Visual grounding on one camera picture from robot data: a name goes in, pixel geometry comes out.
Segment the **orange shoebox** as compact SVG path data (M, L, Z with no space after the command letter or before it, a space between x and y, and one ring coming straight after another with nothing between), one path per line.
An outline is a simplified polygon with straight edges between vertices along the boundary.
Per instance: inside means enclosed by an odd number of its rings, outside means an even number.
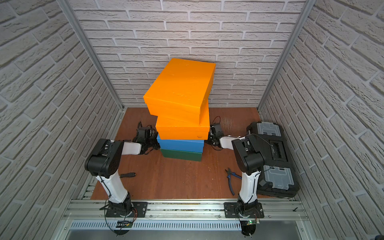
M207 140L210 132L209 103L203 107L199 124L158 117L156 129L161 140Z
M200 124L215 70L214 63L171 59L143 96L150 114Z

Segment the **blue shoebox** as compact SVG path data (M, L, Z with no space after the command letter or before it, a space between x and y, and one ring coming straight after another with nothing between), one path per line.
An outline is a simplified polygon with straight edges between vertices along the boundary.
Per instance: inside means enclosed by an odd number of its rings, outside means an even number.
M202 153L204 148L204 140L162 140L157 136L157 141L165 150Z

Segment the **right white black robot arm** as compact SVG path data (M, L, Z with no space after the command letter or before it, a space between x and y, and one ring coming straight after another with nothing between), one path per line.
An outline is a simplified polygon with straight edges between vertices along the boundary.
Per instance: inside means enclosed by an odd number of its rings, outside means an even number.
M212 147L233 150L238 167L242 171L242 186L238 200L238 212L242 215L256 209L258 204L258 181L265 164L258 140L262 138L256 134L244 137L225 136L219 123L210 126L208 144Z

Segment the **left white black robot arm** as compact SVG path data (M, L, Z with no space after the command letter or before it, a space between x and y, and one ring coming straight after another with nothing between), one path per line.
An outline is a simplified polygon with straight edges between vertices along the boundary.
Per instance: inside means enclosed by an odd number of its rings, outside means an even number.
M147 155L148 149L158 150L158 132L151 126L138 123L132 140L113 141L99 139L85 161L85 170L97 178L108 195L108 208L127 216L134 207L129 192L118 173L123 155Z

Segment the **green shoebox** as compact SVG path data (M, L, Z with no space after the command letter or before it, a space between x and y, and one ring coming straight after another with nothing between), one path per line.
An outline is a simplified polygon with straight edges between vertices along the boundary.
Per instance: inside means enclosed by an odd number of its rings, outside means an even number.
M185 151L175 151L175 150L165 150L161 149L161 153L165 158L171 159L180 159L187 161L201 162L203 153L197 152L185 152Z

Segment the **black grey toolbox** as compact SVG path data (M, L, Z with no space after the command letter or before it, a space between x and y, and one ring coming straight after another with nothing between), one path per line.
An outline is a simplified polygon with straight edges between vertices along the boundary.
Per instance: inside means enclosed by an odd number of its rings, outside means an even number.
M276 198L293 198L300 189L284 130L270 122L252 122L247 134L257 135L264 158L257 193Z

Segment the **left corner aluminium profile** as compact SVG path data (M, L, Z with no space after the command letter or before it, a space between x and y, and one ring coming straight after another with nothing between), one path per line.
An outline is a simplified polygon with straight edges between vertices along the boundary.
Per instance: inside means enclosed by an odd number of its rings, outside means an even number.
M107 89L109 90L112 98L114 99L115 103L117 104L118 108L123 111L124 105L122 101L120 100L113 84L111 83L110 78L108 77L108 74L106 70L104 69L94 47L91 44L90 39L87 37L85 30L83 29L80 21L78 20L75 11L73 10L71 4L69 1L66 0L57 0L60 8L62 9L62 12L67 17L69 23L71 24L74 32L79 38L79 41L83 45L86 53L88 54L90 60L94 64L96 70L100 74L101 79L103 80L104 84L106 85Z

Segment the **corner aluminium profile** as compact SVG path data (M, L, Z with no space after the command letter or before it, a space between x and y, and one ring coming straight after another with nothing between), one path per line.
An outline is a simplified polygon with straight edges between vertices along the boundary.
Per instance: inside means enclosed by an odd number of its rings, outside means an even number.
M262 98L261 98L261 100L257 106L258 111L265 104L267 97L268 97L275 81L277 80L278 74L280 73L281 69L283 68L283 65L285 64L286 60L288 59L289 54L290 54L292 48L294 47L294 45L297 41L297 38L300 35L301 30L304 27L304 25L307 21L307 18L309 16L309 14L311 13L315 3L316 3L316 0L308 0L305 2L303 9L299 15L299 18L294 25L294 28L293 28L293 30L292 30L292 32L291 32L291 34L287 40L287 43L286 43L285 47L283 48L282 54L280 55L279 60L278 60L276 66L272 72L272 75L271 75L267 85L266 85L266 88L263 92Z
M107 89L109 90L112 98L114 99L115 103L117 104L118 108L123 111L124 105L122 101L120 100L113 84L111 83L110 78L108 77L108 74L106 70L104 69L94 47L91 44L90 39L87 37L85 30L83 29L80 21L78 20L75 11L73 10L71 4L69 1L66 0L57 0L60 8L62 9L62 12L67 17L69 23L71 24L74 32L79 38L79 41L83 45L86 53L88 54L90 60L94 64L96 70L100 74L101 79L103 80L104 84L106 85Z

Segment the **right corner aluminium profile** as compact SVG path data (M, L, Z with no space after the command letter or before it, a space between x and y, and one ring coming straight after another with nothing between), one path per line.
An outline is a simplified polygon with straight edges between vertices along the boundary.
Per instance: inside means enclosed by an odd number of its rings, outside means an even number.
M277 80L278 74L280 73L281 69L283 68L283 65L285 64L286 60L288 59L289 54L290 54L292 48L294 47L294 45L297 41L297 38L300 35L301 30L304 27L304 25L307 21L307 18L309 16L309 14L311 13L315 3L316 3L316 0L308 0L305 2L303 9L299 15L299 18L294 25L294 28L293 28L293 30L292 30L292 32L291 32L291 34L287 40L287 43L286 43L285 47L283 48L282 54L280 55L279 60L278 60L276 66L272 72L272 75L271 75L267 85L266 85L266 88L263 92L262 98L261 98L261 100L257 106L258 111L265 104L267 97L268 97L275 81Z

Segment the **black handled screwdriver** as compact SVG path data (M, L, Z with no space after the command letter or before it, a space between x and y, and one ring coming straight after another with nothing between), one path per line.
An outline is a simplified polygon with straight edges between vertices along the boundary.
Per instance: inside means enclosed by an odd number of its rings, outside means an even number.
M136 176L136 173L120 174L120 178L134 178L135 176Z

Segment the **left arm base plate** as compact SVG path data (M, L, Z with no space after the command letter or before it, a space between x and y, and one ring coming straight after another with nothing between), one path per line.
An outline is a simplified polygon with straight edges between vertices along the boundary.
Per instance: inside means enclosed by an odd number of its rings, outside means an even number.
M126 203L112 203L108 202L106 207L107 218L144 218L147 212L148 202L126 202Z

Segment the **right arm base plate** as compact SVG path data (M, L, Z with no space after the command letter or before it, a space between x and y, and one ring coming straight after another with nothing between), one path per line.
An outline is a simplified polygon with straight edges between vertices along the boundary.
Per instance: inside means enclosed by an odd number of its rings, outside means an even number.
M228 219L263 219L265 217L262 204L258 201L251 204L244 204L242 201L225 202L224 212Z

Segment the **aluminium front rail frame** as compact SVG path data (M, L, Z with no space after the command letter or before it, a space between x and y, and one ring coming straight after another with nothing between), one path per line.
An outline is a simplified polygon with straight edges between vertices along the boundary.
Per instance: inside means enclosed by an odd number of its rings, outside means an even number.
M240 231L250 224L292 222L303 240L315 239L309 217L300 201L261 199L257 208L241 214L234 199L137 200L134 211L118 214L104 201L70 201L54 240L64 240L71 230Z

